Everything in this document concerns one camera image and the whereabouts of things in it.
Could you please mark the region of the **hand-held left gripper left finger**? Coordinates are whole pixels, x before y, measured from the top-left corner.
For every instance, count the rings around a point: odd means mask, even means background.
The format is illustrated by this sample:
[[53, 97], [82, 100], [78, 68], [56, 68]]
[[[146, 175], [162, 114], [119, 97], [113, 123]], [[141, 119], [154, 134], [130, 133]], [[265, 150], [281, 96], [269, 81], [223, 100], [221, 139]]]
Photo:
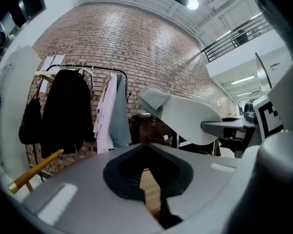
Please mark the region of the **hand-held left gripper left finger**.
[[82, 158], [41, 183], [23, 206], [67, 234], [160, 234], [144, 202], [119, 197], [106, 185], [105, 165], [135, 145]]

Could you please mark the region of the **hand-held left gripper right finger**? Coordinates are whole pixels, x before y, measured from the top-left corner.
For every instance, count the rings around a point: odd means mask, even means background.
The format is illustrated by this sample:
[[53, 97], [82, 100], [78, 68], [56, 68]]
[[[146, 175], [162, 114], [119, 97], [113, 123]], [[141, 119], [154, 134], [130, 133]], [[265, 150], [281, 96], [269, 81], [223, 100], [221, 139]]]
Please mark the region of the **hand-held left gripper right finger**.
[[223, 230], [236, 203], [227, 194], [241, 159], [179, 151], [147, 144], [149, 161], [161, 177], [160, 223], [166, 230]]

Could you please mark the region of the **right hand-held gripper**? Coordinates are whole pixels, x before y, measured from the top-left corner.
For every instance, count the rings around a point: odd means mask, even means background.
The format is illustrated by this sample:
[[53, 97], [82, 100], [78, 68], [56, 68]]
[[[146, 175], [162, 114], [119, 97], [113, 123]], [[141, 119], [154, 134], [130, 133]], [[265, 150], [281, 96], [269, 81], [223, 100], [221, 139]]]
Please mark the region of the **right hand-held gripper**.
[[267, 95], [246, 102], [242, 120], [201, 123], [204, 132], [219, 138], [219, 156], [241, 158], [247, 148], [284, 129]]

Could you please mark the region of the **grey white slipper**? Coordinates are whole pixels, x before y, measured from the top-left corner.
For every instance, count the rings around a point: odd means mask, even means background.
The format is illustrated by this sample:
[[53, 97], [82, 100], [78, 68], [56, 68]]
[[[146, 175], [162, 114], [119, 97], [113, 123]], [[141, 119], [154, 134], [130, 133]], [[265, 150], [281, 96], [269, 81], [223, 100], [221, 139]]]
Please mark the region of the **grey white slipper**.
[[208, 145], [217, 137], [204, 132], [202, 122], [220, 122], [220, 114], [206, 103], [166, 93], [156, 87], [144, 87], [138, 95], [140, 106], [160, 119], [186, 141]]

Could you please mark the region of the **brown leather bag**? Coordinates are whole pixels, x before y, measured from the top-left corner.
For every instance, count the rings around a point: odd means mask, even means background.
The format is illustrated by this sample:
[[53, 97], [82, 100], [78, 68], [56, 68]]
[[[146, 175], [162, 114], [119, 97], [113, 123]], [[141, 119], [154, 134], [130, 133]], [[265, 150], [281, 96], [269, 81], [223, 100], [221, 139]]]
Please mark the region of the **brown leather bag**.
[[133, 115], [129, 124], [131, 144], [158, 143], [176, 148], [177, 134], [149, 113]]

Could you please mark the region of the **lavender garment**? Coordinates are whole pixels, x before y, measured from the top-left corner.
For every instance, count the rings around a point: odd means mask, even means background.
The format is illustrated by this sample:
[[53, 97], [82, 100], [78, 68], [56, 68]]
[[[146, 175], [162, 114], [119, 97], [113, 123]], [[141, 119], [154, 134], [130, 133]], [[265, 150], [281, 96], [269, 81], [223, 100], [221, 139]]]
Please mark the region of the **lavender garment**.
[[93, 129], [97, 141], [97, 154], [108, 152], [114, 148], [109, 133], [112, 111], [117, 93], [117, 76], [110, 74], [96, 108], [96, 120]]

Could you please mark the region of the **black coat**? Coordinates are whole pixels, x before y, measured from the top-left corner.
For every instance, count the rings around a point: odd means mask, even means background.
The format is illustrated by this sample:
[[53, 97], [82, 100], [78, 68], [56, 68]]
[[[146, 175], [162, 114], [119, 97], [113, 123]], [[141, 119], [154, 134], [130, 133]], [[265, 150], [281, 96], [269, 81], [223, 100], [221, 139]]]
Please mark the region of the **black coat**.
[[78, 70], [60, 70], [52, 82], [42, 114], [41, 154], [62, 149], [78, 152], [94, 140], [90, 89]]

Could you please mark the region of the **grey-teal t-shirt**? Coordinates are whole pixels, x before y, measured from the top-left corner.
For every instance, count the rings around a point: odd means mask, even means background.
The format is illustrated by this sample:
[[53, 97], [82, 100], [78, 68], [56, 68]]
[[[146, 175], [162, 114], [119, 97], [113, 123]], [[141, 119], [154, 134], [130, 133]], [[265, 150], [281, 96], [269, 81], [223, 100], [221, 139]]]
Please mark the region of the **grey-teal t-shirt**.
[[126, 87], [122, 74], [116, 74], [117, 91], [109, 126], [109, 134], [114, 148], [121, 148], [131, 143], [127, 114]]

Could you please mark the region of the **black hanging bag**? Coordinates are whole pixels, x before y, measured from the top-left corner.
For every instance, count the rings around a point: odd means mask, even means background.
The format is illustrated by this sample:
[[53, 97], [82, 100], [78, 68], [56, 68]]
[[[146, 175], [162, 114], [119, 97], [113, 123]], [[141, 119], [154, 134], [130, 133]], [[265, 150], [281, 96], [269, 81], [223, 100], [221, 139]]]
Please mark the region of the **black hanging bag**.
[[37, 144], [41, 141], [42, 116], [40, 98], [35, 94], [27, 104], [21, 125], [19, 139], [22, 144]]

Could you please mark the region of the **black balcony railing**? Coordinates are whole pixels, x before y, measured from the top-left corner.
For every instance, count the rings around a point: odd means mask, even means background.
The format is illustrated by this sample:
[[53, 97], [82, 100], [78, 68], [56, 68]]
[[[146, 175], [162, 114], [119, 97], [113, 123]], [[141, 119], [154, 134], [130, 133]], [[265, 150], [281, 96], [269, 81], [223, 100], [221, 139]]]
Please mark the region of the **black balcony railing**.
[[208, 63], [210, 63], [270, 30], [272, 30], [272, 26], [260, 13], [220, 37], [214, 43], [205, 47], [200, 53], [204, 54]]

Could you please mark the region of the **white panel board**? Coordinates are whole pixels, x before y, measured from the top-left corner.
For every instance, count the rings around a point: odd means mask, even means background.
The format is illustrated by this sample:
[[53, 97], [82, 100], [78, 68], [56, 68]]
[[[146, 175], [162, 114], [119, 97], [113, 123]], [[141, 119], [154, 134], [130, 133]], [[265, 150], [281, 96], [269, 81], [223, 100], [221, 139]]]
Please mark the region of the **white panel board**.
[[41, 58], [27, 45], [11, 53], [0, 64], [0, 166], [12, 179], [29, 169], [19, 128], [40, 63]]

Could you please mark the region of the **wooden clothes hanger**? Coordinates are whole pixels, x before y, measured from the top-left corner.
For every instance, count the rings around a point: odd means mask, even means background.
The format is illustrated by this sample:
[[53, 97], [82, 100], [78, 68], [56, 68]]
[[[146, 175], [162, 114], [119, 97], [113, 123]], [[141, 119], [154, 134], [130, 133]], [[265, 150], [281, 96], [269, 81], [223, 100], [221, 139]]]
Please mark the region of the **wooden clothes hanger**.
[[34, 76], [37, 76], [41, 79], [44, 79], [52, 83], [54, 81], [55, 76], [57, 75], [59, 71], [60, 71], [59, 69], [51, 69], [49, 71], [36, 71], [34, 73]]

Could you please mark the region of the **black clothes rack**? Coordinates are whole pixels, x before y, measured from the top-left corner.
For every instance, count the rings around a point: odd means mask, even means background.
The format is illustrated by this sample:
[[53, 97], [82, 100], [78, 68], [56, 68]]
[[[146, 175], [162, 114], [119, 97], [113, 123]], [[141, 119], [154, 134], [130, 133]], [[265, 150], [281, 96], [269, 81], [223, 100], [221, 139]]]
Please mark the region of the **black clothes rack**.
[[[92, 96], [94, 96], [94, 81], [93, 81], [93, 75], [96, 73], [95, 70], [105, 70], [106, 74], [108, 72], [114, 72], [114, 73], [121, 73], [123, 76], [125, 76], [125, 95], [126, 95], [126, 102], [128, 103], [128, 100], [130, 96], [132, 95], [132, 92], [128, 90], [128, 77], [125, 71], [122, 69], [113, 69], [113, 68], [106, 68], [106, 67], [100, 67], [95, 65], [80, 65], [80, 64], [55, 64], [51, 65], [49, 68], [47, 68], [46, 71], [49, 71], [51, 69], [59, 69], [59, 70], [65, 70], [65, 69], [79, 69], [81, 75], [83, 76], [84, 80], [87, 82], [90, 93]], [[39, 97], [39, 90], [41, 87], [43, 79], [40, 80], [39, 84], [37, 85], [37, 91], [35, 94]]]

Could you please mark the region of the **white paper sheets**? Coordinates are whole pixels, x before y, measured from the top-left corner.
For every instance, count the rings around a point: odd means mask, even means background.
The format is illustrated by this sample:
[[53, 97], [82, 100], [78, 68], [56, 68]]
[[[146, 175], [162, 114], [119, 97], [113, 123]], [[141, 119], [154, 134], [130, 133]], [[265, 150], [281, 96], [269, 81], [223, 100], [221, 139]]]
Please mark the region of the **white paper sheets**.
[[[41, 71], [46, 71], [47, 68], [49, 68], [51, 65], [62, 64], [64, 57], [65, 57], [65, 54], [47, 57], [41, 68]], [[47, 85], [48, 85], [48, 81], [44, 79], [42, 81], [42, 84], [39, 90], [39, 95], [43, 95], [46, 93]]]

